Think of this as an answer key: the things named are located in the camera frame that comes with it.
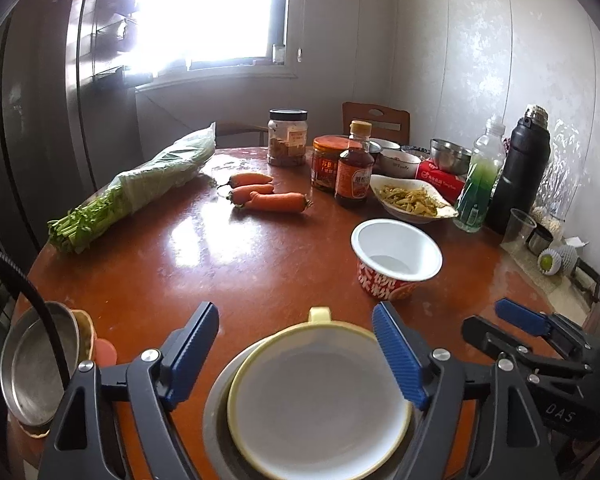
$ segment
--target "black thermos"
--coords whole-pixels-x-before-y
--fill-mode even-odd
[[[512,208],[528,213],[538,192],[551,146],[544,108],[529,105],[511,133],[509,154],[493,193],[485,224],[503,235]]]

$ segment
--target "clear plastic cup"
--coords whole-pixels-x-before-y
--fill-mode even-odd
[[[525,241],[538,224],[527,213],[520,209],[511,209],[507,230],[500,244],[509,253],[523,249]]]

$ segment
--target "window sill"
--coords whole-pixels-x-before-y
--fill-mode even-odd
[[[280,77],[295,79],[293,69],[288,65],[246,65],[220,66],[216,68],[199,68],[159,75],[150,83],[136,87],[137,92],[155,90],[166,86],[202,81],[206,79],[234,79],[249,77]]]

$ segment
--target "yellow food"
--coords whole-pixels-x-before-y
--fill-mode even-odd
[[[383,202],[407,213],[431,218],[435,218],[438,215],[438,208],[443,206],[430,197],[423,187],[403,189],[401,187],[382,186],[379,195]]]

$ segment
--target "corrugated black hose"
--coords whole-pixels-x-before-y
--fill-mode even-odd
[[[71,379],[69,375],[69,368],[66,365],[66,358],[64,357],[64,351],[62,350],[62,343],[60,342],[60,335],[58,329],[54,324],[53,318],[49,309],[45,305],[45,300],[42,299],[36,287],[29,281],[16,264],[14,264],[10,257],[0,252],[0,278],[5,283],[11,285],[14,290],[19,290],[20,293],[29,300],[31,306],[36,310],[42,325],[45,327],[46,334],[48,335],[49,342],[51,343],[51,349],[56,358],[56,364],[58,365],[58,372],[62,380],[62,387],[66,390]]]

